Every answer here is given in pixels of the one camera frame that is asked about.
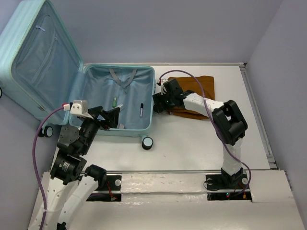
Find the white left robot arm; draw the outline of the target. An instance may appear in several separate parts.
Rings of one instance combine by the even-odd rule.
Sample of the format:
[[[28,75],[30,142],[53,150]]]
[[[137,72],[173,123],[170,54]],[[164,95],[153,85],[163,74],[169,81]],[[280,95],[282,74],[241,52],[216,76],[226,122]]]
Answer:
[[[67,230],[76,214],[95,189],[106,185],[106,170],[90,165],[83,158],[87,154],[98,130],[118,126],[121,106],[109,111],[102,106],[87,107],[86,101],[65,103],[50,114],[68,111],[83,122],[80,128],[69,126],[60,133],[58,153],[50,171],[48,188],[44,189],[36,175],[42,195],[42,205],[29,225],[30,230]]]

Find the brown cloth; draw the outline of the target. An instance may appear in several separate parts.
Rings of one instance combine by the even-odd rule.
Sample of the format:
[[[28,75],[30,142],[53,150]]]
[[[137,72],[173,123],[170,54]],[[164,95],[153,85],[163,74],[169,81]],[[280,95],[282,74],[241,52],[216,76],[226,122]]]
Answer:
[[[169,77],[168,80],[176,79],[182,88],[183,91],[191,90],[197,93],[198,95],[202,95],[202,91],[198,83],[192,77]],[[215,90],[214,90],[214,77],[212,76],[199,76],[197,80],[200,82],[203,90],[205,92],[206,98],[215,99]],[[200,113],[182,109],[182,108],[172,108],[167,110],[168,115],[175,115],[183,118],[196,119],[196,120],[205,120],[208,117],[201,115]]]

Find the light blue hard-shell suitcase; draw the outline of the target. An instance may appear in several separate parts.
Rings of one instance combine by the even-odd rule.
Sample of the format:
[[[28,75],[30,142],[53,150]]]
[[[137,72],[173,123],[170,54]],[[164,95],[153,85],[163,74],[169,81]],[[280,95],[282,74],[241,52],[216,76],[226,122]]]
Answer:
[[[68,30],[48,0],[23,0],[0,35],[0,86],[3,92],[43,120],[62,104],[87,100],[89,108],[121,106],[117,128],[100,135],[140,137],[153,146],[155,71],[150,66],[85,65]],[[140,105],[144,104],[140,117]]]

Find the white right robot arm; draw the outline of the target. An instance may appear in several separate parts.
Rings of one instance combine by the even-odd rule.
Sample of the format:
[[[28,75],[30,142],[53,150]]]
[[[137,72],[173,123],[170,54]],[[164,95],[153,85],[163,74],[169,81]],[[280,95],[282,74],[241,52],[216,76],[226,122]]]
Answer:
[[[241,145],[248,128],[235,101],[219,102],[209,99],[204,93],[184,91],[176,79],[158,82],[161,91],[153,95],[157,113],[172,108],[182,108],[208,117],[223,145],[223,164],[220,174],[206,177],[207,187],[211,191],[230,189],[243,178]]]

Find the green small tube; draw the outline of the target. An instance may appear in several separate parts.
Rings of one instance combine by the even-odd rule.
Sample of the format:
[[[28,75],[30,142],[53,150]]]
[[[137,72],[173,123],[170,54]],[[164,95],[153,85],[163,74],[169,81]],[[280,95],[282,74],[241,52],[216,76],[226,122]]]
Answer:
[[[113,103],[112,103],[112,107],[115,108],[118,104],[118,98],[117,97],[114,97],[113,98]]]

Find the dark marker pen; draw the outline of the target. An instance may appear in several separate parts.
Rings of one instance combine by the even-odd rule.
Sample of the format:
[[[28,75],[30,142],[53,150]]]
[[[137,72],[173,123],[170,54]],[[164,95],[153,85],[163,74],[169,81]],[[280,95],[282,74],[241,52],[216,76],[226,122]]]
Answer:
[[[140,117],[143,116],[143,108],[144,108],[144,104],[141,103],[141,105],[140,105]]]

